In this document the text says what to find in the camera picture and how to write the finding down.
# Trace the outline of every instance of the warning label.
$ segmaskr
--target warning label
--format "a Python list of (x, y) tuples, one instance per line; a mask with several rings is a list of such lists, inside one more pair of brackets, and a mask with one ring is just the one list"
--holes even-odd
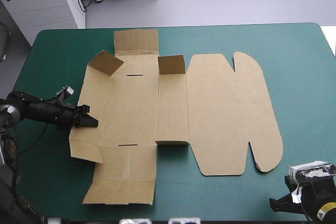
[(336, 202), (329, 202), (323, 205), (317, 213), (317, 218), (319, 218), (320, 220), (323, 220), (327, 212), (329, 212), (331, 209), (334, 209), (334, 208), (336, 208)]

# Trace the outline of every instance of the flattened cardboard box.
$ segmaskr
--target flattened cardboard box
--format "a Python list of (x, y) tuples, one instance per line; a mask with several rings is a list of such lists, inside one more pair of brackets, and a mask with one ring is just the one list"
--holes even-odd
[(159, 57), (158, 31), (116, 31), (115, 56), (87, 65), (79, 104), (97, 128), (72, 129), (72, 157), (96, 162), (84, 204), (152, 204), (156, 146), (190, 143), (204, 175), (240, 175), (248, 143), (258, 169), (282, 158), (282, 140), (259, 64), (236, 52)]

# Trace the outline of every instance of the unfolded cardboard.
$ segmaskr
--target unfolded cardboard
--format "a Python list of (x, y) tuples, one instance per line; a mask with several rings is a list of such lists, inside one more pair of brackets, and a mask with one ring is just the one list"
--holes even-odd
[(282, 140), (263, 72), (250, 56), (159, 57), (157, 30), (114, 33), (115, 56), (87, 65), (79, 104), (97, 128), (72, 129), (71, 155), (96, 162), (84, 204), (153, 202), (156, 146), (190, 143), (204, 175), (244, 172), (248, 143), (258, 169), (273, 169)]

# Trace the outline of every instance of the cardboard flap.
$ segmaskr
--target cardboard flap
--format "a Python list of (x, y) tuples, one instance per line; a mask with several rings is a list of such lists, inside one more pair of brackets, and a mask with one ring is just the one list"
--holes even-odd
[(158, 55), (156, 29), (134, 29), (114, 32), (115, 55)]
[(187, 72), (190, 143), (204, 175), (242, 174), (249, 142), (263, 172), (282, 157), (282, 139), (259, 64), (235, 53), (235, 69), (223, 55), (194, 55)]
[(234, 53), (234, 64), (238, 89), (249, 93), (241, 103), (249, 106), (245, 124), (250, 130), (253, 157), (258, 169), (268, 172), (281, 161), (283, 145), (264, 74), (258, 62), (243, 52)]
[(183, 55), (160, 56), (157, 60), (160, 74), (185, 73)]
[(156, 143), (157, 145), (176, 145), (188, 144), (188, 142), (185, 74), (161, 74), (159, 76), (159, 124)]
[(110, 76), (87, 66), (78, 104), (90, 105), (90, 115), (96, 118), (99, 124), (97, 128), (73, 127), (71, 129), (69, 138), (72, 157), (102, 162), (98, 146), (105, 122), (110, 85)]
[(103, 163), (98, 145), (83, 139), (69, 138), (71, 157)]
[(152, 204), (156, 146), (102, 147), (84, 204)]
[(83, 204), (153, 204), (155, 179), (95, 180)]
[(123, 63), (122, 60), (103, 50), (88, 63), (88, 66), (111, 76)]

